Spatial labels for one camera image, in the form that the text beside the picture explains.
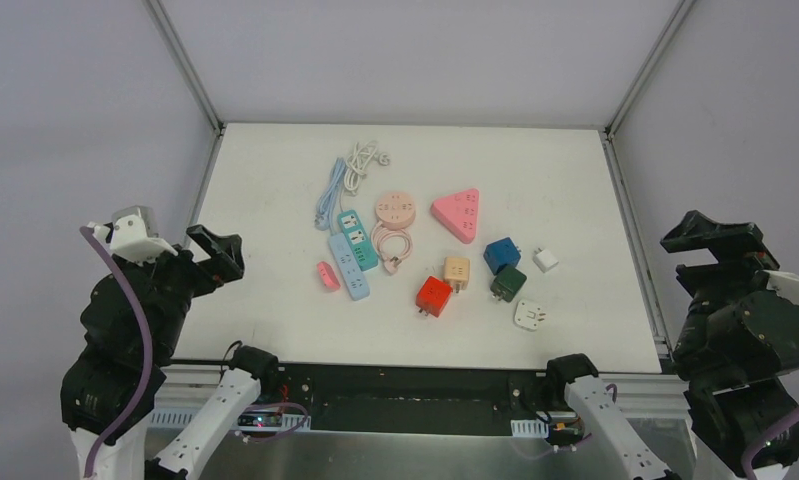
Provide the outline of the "small pink plug adapter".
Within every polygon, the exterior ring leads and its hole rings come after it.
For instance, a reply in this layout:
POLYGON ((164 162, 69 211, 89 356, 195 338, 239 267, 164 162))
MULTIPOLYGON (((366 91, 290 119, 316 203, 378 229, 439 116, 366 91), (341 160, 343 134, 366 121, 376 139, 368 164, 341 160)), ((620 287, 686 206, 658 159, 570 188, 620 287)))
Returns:
POLYGON ((317 264, 317 272, 326 290, 337 291, 341 288, 340 280, 328 262, 320 261, 317 264))

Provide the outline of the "blue cube socket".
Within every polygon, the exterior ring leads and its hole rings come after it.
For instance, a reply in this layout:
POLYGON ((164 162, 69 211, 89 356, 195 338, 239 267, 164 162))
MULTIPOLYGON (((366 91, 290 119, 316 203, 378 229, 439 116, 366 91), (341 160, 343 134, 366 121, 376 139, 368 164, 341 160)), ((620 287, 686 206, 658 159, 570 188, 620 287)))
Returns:
POLYGON ((521 251, 510 237, 489 243, 483 252, 483 259, 493 275, 506 266, 516 267, 521 260, 521 251))

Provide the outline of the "green patterned cube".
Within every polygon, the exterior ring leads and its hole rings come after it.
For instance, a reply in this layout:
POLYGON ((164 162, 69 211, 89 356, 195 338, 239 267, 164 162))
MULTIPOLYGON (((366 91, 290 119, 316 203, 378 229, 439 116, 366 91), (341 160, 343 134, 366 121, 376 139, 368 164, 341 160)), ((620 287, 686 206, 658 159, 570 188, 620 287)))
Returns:
POLYGON ((512 302, 526 281, 524 273, 513 265, 506 265, 494 276, 490 291, 497 301, 512 302))

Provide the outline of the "white usb charger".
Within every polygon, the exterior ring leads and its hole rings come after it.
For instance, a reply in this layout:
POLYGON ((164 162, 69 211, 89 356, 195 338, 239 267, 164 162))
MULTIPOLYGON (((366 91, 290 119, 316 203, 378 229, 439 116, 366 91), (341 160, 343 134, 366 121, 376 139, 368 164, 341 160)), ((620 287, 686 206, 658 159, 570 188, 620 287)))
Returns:
POLYGON ((537 249, 533 254, 532 260, 543 273, 548 273, 559 265, 558 258, 548 249, 537 249))

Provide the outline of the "red cube adapter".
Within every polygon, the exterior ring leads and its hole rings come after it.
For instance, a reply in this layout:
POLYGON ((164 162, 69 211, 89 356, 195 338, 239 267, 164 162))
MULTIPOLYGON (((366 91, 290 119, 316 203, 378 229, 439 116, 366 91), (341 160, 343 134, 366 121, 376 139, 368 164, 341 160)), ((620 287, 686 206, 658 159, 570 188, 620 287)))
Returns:
POLYGON ((444 281, 429 276, 415 297, 415 305, 419 313, 439 317, 444 311, 453 289, 444 281))

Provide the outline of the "beige cube adapter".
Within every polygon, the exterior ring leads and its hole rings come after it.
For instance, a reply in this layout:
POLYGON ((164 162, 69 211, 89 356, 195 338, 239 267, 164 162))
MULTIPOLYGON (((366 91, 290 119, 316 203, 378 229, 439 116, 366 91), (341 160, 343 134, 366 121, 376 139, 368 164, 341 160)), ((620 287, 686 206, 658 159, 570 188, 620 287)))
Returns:
POLYGON ((455 292, 458 293, 467 288, 470 279, 469 258, 447 256, 443 265, 443 280, 455 292))

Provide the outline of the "light blue power strip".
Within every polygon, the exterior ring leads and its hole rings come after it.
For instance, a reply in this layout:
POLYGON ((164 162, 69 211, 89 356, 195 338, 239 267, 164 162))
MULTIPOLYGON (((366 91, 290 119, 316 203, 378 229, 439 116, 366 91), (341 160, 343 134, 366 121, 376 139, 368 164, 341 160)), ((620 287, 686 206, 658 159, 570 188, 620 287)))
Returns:
POLYGON ((329 173, 328 184, 319 197, 315 207, 314 226, 317 230, 328 231, 329 250, 339 269, 340 278, 352 301, 360 301, 370 295, 370 287, 363 271, 353 254, 346 236, 338 230, 335 208, 340 205, 342 183, 347 165, 337 158, 329 173))

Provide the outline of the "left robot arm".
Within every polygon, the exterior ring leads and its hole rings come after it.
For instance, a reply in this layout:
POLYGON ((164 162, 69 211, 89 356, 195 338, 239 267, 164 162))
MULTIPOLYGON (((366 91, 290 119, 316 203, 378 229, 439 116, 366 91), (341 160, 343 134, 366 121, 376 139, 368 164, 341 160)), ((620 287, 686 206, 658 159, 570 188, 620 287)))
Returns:
POLYGON ((242 239, 202 225, 188 237, 208 257, 167 245, 150 262, 109 253, 97 238, 117 238, 113 225, 84 226, 83 238, 109 269, 80 316, 85 348, 63 377, 60 407, 83 479, 196 479, 253 402, 268 404, 280 390, 275 355, 241 345, 214 394, 169 445, 144 457, 158 390, 166 380, 194 299, 240 280, 242 239))

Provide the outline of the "pink triangular block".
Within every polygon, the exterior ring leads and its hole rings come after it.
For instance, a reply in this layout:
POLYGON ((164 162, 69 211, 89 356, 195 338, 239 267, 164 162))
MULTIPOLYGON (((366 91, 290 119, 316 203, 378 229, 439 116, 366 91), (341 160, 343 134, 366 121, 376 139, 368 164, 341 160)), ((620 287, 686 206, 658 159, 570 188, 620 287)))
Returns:
POLYGON ((432 215, 463 244, 471 244, 477 235, 480 192, 466 189, 434 200, 432 215))

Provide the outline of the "white travel adapter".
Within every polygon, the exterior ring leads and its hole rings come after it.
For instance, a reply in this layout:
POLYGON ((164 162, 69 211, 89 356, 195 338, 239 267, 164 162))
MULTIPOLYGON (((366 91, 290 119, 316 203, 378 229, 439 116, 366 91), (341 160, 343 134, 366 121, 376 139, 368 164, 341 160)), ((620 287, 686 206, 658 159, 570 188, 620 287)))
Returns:
POLYGON ((536 301, 522 298, 517 301, 513 323, 516 327, 526 331, 537 331, 540 324, 546 318, 546 312, 536 301))

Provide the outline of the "pink round socket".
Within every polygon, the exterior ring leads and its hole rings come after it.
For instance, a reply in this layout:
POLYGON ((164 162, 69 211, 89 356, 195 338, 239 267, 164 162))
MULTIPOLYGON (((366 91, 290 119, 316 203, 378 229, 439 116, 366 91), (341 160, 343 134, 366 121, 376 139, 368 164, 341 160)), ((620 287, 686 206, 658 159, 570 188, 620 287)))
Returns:
POLYGON ((416 202, 402 191, 383 194, 375 204, 377 221, 386 229, 401 230, 411 226, 416 219, 416 202))

